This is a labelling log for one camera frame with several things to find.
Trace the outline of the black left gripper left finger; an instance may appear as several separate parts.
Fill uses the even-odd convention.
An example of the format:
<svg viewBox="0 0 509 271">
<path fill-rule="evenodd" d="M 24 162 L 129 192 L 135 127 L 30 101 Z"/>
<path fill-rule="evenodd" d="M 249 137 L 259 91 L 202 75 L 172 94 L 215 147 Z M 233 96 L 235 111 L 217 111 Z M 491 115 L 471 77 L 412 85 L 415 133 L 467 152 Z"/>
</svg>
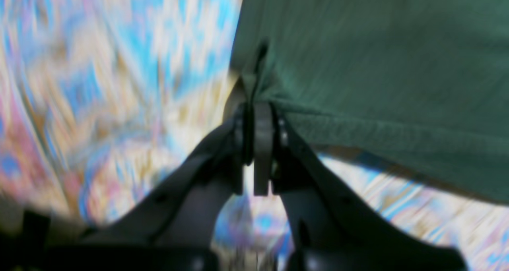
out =
<svg viewBox="0 0 509 271">
<path fill-rule="evenodd" d="M 250 109 L 198 144 L 185 162 L 129 213 L 77 244 L 48 249 L 46 271 L 218 271 L 215 223 L 243 192 L 245 126 Z"/>
</svg>

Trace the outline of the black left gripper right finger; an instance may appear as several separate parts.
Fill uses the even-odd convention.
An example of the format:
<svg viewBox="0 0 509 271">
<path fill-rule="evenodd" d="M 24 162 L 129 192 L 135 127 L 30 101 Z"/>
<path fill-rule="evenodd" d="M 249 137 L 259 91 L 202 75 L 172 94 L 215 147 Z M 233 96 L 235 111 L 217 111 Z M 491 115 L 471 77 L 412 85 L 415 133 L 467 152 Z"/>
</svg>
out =
<svg viewBox="0 0 509 271">
<path fill-rule="evenodd" d="M 465 271 L 462 255 L 407 235 L 326 168 L 269 103 L 254 105 L 254 193 L 279 195 L 288 271 Z"/>
</svg>

